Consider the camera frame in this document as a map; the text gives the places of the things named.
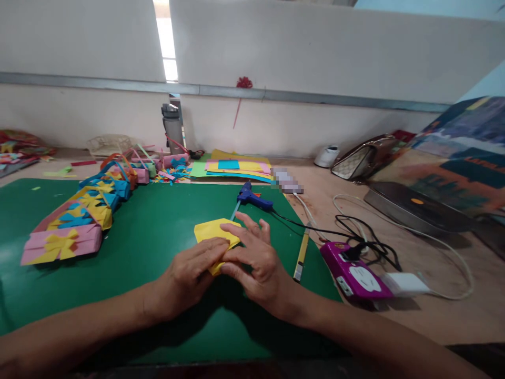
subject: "white wall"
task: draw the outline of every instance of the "white wall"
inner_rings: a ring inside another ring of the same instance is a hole
[[[503,0],[358,0],[356,9],[478,18],[505,22]],[[459,99],[505,96],[505,61]]]
[[[346,151],[373,136],[396,129],[419,132],[438,114],[385,111],[337,105],[182,95],[189,148],[244,154],[315,156],[325,145]]]
[[[505,58],[505,24],[265,0],[171,0],[181,83],[453,103]]]
[[[86,147],[100,134],[126,134],[165,145],[167,94],[0,85],[0,129],[20,129],[56,147]]]
[[[0,1],[0,72],[164,82],[153,2]]]
[[[292,2],[171,0],[179,80],[454,102],[505,57],[505,27],[459,18]],[[438,115],[183,95],[191,148],[314,156],[375,135],[419,132]]]

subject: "hand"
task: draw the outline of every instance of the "hand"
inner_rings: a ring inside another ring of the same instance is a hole
[[[245,247],[235,247],[224,254],[222,260],[227,263],[221,272],[237,280],[251,300],[288,321],[296,311],[295,301],[302,287],[286,272],[270,244],[270,225],[260,220],[260,228],[245,213],[236,212],[235,216],[247,229],[232,224],[221,224],[221,229],[239,237]],[[247,273],[242,264],[250,265],[252,273]]]
[[[177,254],[170,267],[146,285],[145,316],[154,323],[170,321],[197,304],[214,280],[207,269],[229,246],[229,240],[215,237]]]

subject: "white charger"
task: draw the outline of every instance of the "white charger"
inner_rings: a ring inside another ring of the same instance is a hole
[[[386,273],[380,279],[395,297],[414,297],[431,292],[421,279],[411,273]]]

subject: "wooden table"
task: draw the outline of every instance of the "wooden table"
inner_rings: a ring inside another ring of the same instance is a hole
[[[86,151],[75,149],[62,149],[55,157],[57,159],[49,163],[41,162],[1,178],[0,186],[19,178],[44,178],[44,171],[58,171],[70,162],[91,159]],[[368,191],[366,186],[344,181],[306,159],[271,159],[271,163],[273,166],[286,167],[303,185],[305,193],[301,197],[318,226],[323,229],[340,231],[335,224],[337,211],[332,204],[334,195],[350,194],[363,198]],[[69,179],[84,179],[98,171],[98,165],[75,167],[71,174],[77,177]],[[243,182],[243,179],[212,181],[222,184],[238,182]],[[301,204],[292,195],[288,195],[288,200],[300,218],[306,221],[307,216]],[[350,201],[339,200],[339,204],[346,214],[366,221],[382,242],[395,248],[405,272],[421,272],[431,288],[444,294],[458,295],[466,290],[468,283],[460,271],[460,263],[450,251],[436,248],[427,240],[381,220]],[[310,236],[320,244],[314,232]],[[443,345],[505,341],[505,262],[472,233],[464,233],[450,244],[463,256],[473,272],[474,293],[462,301],[428,295],[396,299],[389,302],[388,309],[380,314]],[[395,271],[389,264],[374,265],[372,269],[377,274]]]

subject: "white cable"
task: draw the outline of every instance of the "white cable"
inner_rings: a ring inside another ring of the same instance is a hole
[[[304,201],[301,199],[300,196],[296,192],[293,192],[293,195],[298,199],[298,201],[304,206],[305,212],[307,213],[307,216],[309,217],[310,222],[312,223],[312,226],[315,228],[318,228],[316,220],[314,220],[314,217],[312,216],[312,213],[310,212],[309,208],[307,205],[304,203]],[[315,231],[319,237],[321,237],[323,240],[329,241],[330,239],[327,238],[323,232],[320,231]]]
[[[458,257],[458,258],[459,258],[459,260],[460,260],[460,261],[461,261],[461,263],[463,264],[464,270],[465,270],[465,271],[466,271],[466,273],[467,273],[467,280],[468,280],[468,283],[469,283],[468,290],[467,290],[465,293],[463,293],[462,295],[460,295],[460,296],[449,296],[449,295],[444,295],[444,294],[441,294],[440,292],[434,291],[434,290],[432,290],[432,289],[430,288],[430,290],[431,290],[431,294],[432,294],[432,295],[439,296],[439,297],[443,297],[443,298],[448,299],[448,300],[463,300],[463,299],[467,298],[468,296],[470,296],[470,295],[473,293],[473,289],[474,289],[474,287],[475,287],[475,283],[474,283],[474,279],[473,279],[472,271],[470,270],[470,267],[468,266],[467,262],[463,259],[463,257],[462,257],[462,256],[461,256],[461,255],[460,255],[460,254],[459,254],[456,250],[454,250],[451,246],[449,246],[449,245],[448,245],[448,244],[446,244],[445,242],[443,242],[443,241],[441,241],[441,240],[439,240],[439,239],[437,239],[437,238],[435,238],[435,237],[432,237],[432,236],[430,236],[430,235],[428,235],[428,234],[425,234],[425,233],[419,232],[419,231],[417,231],[417,230],[415,230],[415,229],[412,229],[412,228],[409,228],[409,227],[407,227],[407,226],[404,226],[404,225],[398,224],[398,223],[396,223],[396,222],[394,222],[394,221],[392,221],[392,220],[388,219],[387,217],[382,216],[381,214],[379,214],[379,213],[377,213],[377,212],[372,211],[370,208],[368,208],[367,203],[365,203],[362,199],[360,199],[359,197],[356,197],[356,196],[352,196],[352,195],[335,195],[335,196],[333,197],[333,204],[335,205],[335,207],[336,207],[339,211],[340,211],[340,209],[339,209],[339,207],[337,206],[337,204],[335,203],[335,199],[336,199],[336,198],[339,198],[339,197],[350,197],[350,198],[353,198],[353,199],[358,200],[359,202],[361,202],[361,203],[363,203],[363,204],[365,205],[365,206],[363,206],[363,205],[359,204],[361,207],[363,207],[363,208],[365,208],[366,210],[368,210],[369,212],[371,212],[371,213],[375,214],[377,217],[379,217],[379,218],[381,218],[381,219],[383,219],[383,220],[385,220],[385,221],[387,221],[387,222],[389,222],[389,223],[391,223],[391,224],[393,224],[393,225],[396,225],[396,226],[398,226],[398,227],[401,227],[401,228],[403,228],[403,229],[407,229],[407,230],[410,230],[411,232],[414,232],[414,233],[417,233],[417,234],[422,235],[422,236],[424,236],[424,237],[430,238],[430,239],[432,239],[433,241],[436,241],[436,242],[438,242],[439,244],[442,244],[443,246],[447,247],[449,250],[451,250],[451,251],[454,253],[454,255],[455,255],[456,257]]]

